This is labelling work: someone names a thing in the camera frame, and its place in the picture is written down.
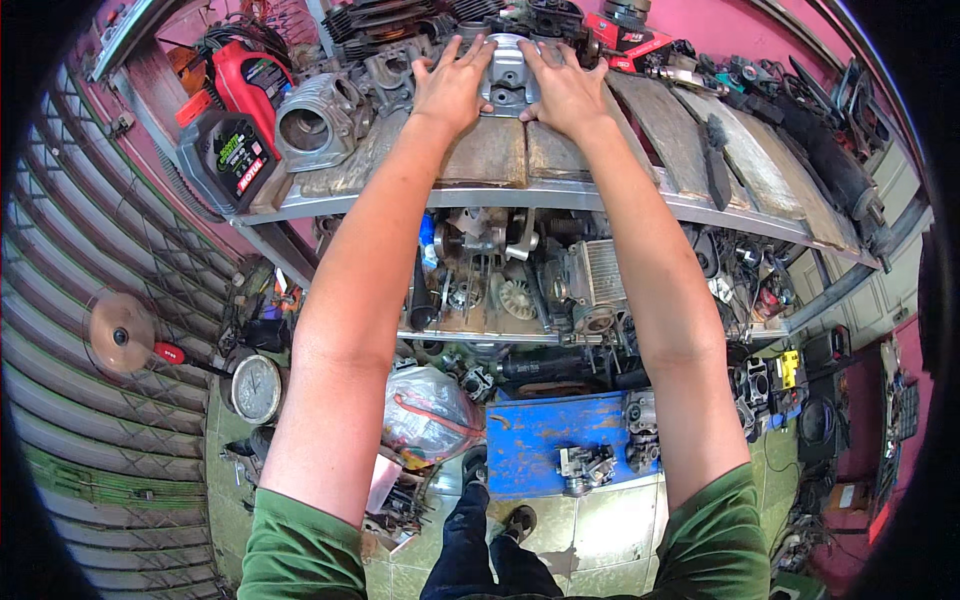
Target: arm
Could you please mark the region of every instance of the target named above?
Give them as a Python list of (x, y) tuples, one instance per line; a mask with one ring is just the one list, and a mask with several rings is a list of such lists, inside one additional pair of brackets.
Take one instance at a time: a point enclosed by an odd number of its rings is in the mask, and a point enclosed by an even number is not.
[(314, 276), (294, 338), (290, 385), (260, 486), (336, 516), (363, 520), (383, 425), (396, 324), (420, 218), (447, 146), (481, 109), (480, 77), (495, 44), (478, 36), (454, 61), (454, 37), (433, 73), (414, 62), (414, 110), (350, 209)]
[(727, 378), (727, 346), (693, 250), (657, 187), (607, 113), (607, 64), (585, 73), (573, 51), (565, 64), (522, 44), (542, 101), (539, 118), (577, 143), (613, 230), (617, 264), (636, 323), (643, 366), (657, 398), (670, 510), (731, 469), (750, 462)]

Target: blue workbench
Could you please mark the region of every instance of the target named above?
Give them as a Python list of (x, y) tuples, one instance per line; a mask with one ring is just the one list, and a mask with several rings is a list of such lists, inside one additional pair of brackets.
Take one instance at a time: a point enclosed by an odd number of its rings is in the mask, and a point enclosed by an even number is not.
[(610, 444), (616, 456), (612, 484), (656, 473), (637, 474), (627, 467), (623, 422), (626, 392), (590, 396), (510, 400), (501, 391), (487, 405), (487, 467), (491, 496), (497, 499), (561, 493), (564, 479), (557, 474), (557, 446), (593, 447)]

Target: green t-shirt sleeve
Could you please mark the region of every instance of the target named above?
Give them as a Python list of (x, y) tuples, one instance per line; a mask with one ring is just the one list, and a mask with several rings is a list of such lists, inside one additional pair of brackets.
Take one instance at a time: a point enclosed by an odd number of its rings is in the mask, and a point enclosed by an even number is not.
[(335, 516), (257, 490), (239, 600), (366, 600), (360, 532)]
[(644, 598), (765, 600), (770, 560), (751, 465), (727, 472), (674, 511), (657, 555), (657, 581)]

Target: plastic bag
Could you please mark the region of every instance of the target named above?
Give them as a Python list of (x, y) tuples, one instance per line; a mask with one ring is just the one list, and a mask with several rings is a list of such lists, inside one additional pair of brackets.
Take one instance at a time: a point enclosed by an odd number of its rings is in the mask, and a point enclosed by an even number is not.
[(381, 442), (416, 470), (456, 456), (484, 437), (482, 411), (452, 377), (411, 367), (387, 378)]

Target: shoe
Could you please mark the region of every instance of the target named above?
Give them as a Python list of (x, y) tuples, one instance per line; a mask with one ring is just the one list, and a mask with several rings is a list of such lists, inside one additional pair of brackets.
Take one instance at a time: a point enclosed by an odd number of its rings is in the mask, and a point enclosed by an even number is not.
[(464, 453), (462, 463), (464, 485), (460, 490), (463, 494), (467, 490), (467, 484), (479, 481), (487, 486), (487, 447), (485, 445), (476, 445)]
[(516, 543), (521, 543), (534, 533), (537, 528), (537, 513), (533, 508), (524, 504), (518, 506), (510, 512), (507, 520), (504, 522), (507, 530), (503, 532), (504, 536), (510, 536)]

